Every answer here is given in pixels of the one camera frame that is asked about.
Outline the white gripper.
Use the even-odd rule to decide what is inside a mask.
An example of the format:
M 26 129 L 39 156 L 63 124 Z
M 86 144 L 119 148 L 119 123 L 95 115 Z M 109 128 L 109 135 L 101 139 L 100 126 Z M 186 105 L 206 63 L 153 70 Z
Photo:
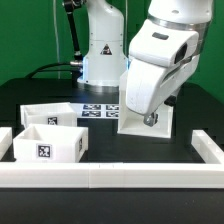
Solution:
M 154 111 L 196 70 L 199 34 L 164 28 L 147 19 L 129 46 L 126 105 L 153 127 Z

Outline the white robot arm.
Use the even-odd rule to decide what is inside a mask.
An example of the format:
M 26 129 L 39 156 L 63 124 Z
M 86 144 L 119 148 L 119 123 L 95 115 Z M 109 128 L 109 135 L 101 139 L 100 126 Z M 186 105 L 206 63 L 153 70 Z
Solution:
M 86 0 L 86 6 L 89 51 L 79 85 L 98 91 L 115 88 L 126 73 L 126 106 L 154 126 L 158 107 L 173 105 L 179 88 L 197 68 L 213 0 L 151 0 L 148 17 L 127 53 L 121 13 L 105 0 Z

